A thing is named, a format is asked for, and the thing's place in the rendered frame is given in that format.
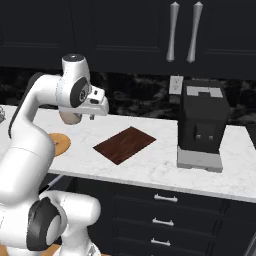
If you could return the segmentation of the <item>dark brown cutting board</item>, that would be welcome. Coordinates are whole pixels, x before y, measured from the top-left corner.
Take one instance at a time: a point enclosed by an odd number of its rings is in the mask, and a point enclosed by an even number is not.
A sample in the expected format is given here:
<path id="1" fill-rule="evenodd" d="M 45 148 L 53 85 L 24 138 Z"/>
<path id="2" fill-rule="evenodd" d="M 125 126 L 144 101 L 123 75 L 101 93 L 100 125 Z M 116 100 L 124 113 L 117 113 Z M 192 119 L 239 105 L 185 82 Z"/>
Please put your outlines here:
<path id="1" fill-rule="evenodd" d="M 94 146 L 94 149 L 114 164 L 119 165 L 154 141 L 154 137 L 137 128 L 129 127 Z"/>

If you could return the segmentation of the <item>dark drawer front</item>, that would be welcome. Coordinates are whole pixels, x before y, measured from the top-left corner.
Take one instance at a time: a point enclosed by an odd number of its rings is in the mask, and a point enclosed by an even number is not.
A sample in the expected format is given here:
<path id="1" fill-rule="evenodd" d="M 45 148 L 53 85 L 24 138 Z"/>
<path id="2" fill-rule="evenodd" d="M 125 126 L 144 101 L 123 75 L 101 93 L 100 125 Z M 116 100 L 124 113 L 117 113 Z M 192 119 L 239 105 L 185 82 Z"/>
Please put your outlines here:
<path id="1" fill-rule="evenodd" d="M 176 240 L 170 247 L 152 244 L 152 238 L 146 241 L 129 239 L 124 237 L 115 238 L 113 248 L 114 256 L 209 256 L 211 251 L 210 242 L 196 241 L 194 239 Z"/>
<path id="2" fill-rule="evenodd" d="M 115 199 L 127 200 L 131 202 L 149 203 L 153 205 L 172 206 L 180 209 L 192 210 L 196 212 L 205 212 L 209 214 L 223 215 L 227 209 L 227 203 L 222 199 L 202 197 L 202 196 L 182 196 L 178 198 L 177 203 L 155 200 L 154 195 L 147 198 L 133 198 L 128 196 L 115 196 Z"/>
<path id="3" fill-rule="evenodd" d="M 161 221 L 170 221 L 174 222 L 174 226 L 166 226 L 161 224 L 152 223 L 152 219 L 157 218 Z M 202 236 L 213 236 L 218 232 L 219 223 L 218 220 L 211 217 L 204 217 L 198 215 L 185 215 L 185 216 L 176 216 L 171 217 L 167 220 L 164 220 L 161 217 L 147 217 L 146 219 L 138 220 L 134 218 L 114 218 L 116 223 L 125 223 L 125 224 L 137 224 L 137 225 L 150 225 L 152 227 L 166 228 L 169 230 L 180 231 L 185 233 L 195 233 Z"/>

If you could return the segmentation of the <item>black coffee machine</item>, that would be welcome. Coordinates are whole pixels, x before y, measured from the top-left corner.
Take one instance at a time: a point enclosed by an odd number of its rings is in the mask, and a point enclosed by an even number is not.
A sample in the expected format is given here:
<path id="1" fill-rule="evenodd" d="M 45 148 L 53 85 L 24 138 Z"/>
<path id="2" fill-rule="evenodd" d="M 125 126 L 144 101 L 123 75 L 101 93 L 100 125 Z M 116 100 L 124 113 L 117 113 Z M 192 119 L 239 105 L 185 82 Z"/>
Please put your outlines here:
<path id="1" fill-rule="evenodd" d="M 221 173 L 220 145 L 230 107 L 217 81 L 183 83 L 179 118 L 177 166 Z"/>

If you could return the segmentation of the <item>orange round plate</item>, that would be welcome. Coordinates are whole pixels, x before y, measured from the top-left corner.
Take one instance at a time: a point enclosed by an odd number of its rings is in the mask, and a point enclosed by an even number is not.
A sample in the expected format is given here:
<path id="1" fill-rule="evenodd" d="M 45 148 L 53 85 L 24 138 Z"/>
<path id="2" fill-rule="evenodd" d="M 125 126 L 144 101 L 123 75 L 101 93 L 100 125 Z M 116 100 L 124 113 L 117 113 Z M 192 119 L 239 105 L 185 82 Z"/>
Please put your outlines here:
<path id="1" fill-rule="evenodd" d="M 59 156 L 66 152 L 71 145 L 70 138 L 65 134 L 49 133 L 49 137 L 51 138 L 55 146 L 55 156 Z"/>

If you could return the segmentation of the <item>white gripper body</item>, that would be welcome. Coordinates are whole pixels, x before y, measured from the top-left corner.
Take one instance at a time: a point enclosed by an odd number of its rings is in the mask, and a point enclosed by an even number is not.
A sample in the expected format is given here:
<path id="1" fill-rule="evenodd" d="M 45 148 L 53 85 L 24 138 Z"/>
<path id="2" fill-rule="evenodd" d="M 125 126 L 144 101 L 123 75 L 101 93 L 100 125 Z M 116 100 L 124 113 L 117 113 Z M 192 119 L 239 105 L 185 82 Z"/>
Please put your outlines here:
<path id="1" fill-rule="evenodd" d="M 106 97 L 101 101 L 96 99 L 87 99 L 81 105 L 83 114 L 106 116 L 109 113 L 109 103 Z"/>

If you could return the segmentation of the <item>open dark drawer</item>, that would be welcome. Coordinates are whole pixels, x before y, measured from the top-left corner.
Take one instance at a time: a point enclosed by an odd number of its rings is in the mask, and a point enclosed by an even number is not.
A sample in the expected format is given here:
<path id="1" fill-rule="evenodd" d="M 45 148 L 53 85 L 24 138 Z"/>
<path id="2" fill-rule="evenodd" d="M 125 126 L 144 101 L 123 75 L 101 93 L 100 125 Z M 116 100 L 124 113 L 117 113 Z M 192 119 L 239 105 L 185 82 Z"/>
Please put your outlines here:
<path id="1" fill-rule="evenodd" d="M 51 191 L 74 192 L 76 189 L 76 179 L 71 176 L 59 177 L 58 174 L 48 173 L 42 181 L 39 192 L 39 198 L 51 197 Z M 52 196 L 55 201 L 58 200 L 56 196 Z"/>

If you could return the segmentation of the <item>white wall socket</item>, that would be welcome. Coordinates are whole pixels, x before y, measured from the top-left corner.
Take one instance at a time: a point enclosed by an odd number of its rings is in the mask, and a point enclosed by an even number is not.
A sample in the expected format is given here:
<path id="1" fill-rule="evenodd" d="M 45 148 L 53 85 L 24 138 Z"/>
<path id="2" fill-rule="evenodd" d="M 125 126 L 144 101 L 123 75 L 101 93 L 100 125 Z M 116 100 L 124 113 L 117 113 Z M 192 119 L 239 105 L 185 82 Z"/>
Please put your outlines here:
<path id="1" fill-rule="evenodd" d="M 171 76 L 169 84 L 169 93 L 171 95 L 180 95 L 182 91 L 183 77 Z"/>

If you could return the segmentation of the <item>dark cupboard door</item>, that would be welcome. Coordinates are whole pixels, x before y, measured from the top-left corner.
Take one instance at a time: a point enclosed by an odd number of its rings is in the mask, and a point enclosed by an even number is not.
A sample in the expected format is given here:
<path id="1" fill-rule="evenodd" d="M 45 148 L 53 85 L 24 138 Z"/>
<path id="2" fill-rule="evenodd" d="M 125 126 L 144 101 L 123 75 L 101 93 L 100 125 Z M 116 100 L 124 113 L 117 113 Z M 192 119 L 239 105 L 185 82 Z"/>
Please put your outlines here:
<path id="1" fill-rule="evenodd" d="M 256 0 L 194 0 L 203 10 L 191 66 L 199 77 L 256 80 Z"/>
<path id="2" fill-rule="evenodd" d="M 92 0 L 93 61 L 104 72 L 169 74 L 170 5 L 182 0 Z"/>
<path id="3" fill-rule="evenodd" d="M 0 66 L 60 69 L 78 49 L 71 0 L 0 0 Z"/>

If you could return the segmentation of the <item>black hob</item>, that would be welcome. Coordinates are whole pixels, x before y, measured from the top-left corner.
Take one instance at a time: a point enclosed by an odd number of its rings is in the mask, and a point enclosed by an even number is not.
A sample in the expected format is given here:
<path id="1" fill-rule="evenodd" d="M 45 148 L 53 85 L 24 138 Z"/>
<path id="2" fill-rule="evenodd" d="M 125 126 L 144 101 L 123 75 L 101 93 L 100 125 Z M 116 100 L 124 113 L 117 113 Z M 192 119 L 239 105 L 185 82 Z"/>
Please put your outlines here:
<path id="1" fill-rule="evenodd" d="M 256 149 L 256 124 L 247 124 L 246 129 L 254 145 L 254 148 Z"/>

